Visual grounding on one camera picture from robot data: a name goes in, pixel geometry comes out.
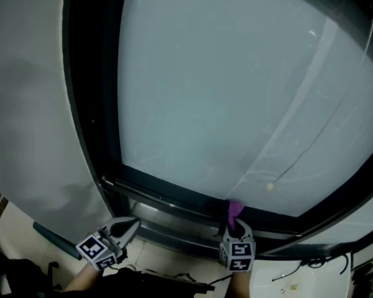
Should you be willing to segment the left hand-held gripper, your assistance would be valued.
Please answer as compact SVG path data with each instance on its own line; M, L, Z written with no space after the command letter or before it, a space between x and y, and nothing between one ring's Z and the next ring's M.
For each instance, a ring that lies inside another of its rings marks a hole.
M121 247L126 247L134 239L140 225L140 219L135 217L110 219L102 228L82 239L76 250L94 269L102 271L127 257L127 250Z

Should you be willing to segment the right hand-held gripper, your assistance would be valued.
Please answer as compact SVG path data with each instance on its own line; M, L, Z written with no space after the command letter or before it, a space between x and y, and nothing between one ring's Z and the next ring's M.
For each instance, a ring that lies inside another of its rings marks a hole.
M249 272L255 258L256 243L252 230L241 219L236 219L236 234L233 226L226 222L219 255L224 267L230 272Z

